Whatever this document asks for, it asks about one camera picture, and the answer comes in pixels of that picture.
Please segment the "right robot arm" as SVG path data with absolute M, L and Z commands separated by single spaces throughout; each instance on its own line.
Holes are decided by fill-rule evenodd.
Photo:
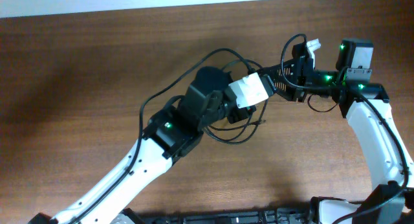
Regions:
M 315 223 L 412 223 L 413 160 L 393 120 L 386 90 L 372 84 L 373 43 L 345 38 L 334 71 L 315 68 L 318 40 L 295 45 L 292 59 L 259 70 L 271 94 L 302 102 L 312 95 L 331 97 L 354 131 L 369 168 L 373 191 L 360 204 L 315 197 Z

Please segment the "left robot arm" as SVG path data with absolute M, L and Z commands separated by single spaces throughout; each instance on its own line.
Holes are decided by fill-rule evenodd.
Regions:
M 152 181 L 166 173 L 202 139 L 203 128 L 269 98 L 257 73 L 233 81 L 216 67 L 201 68 L 185 95 L 174 96 L 140 126 L 128 154 L 83 197 L 31 223 L 131 223 L 123 211 Z

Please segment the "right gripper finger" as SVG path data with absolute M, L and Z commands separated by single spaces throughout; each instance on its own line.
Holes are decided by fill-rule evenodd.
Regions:
M 278 64 L 259 69 L 258 75 L 273 84 L 277 82 L 285 84 L 287 80 L 293 84 L 299 84 L 302 67 L 303 59 L 294 58 L 283 62 L 283 68 Z
M 296 88 L 290 87 L 282 82 L 275 83 L 276 93 L 287 101 L 296 101 L 298 99 Z

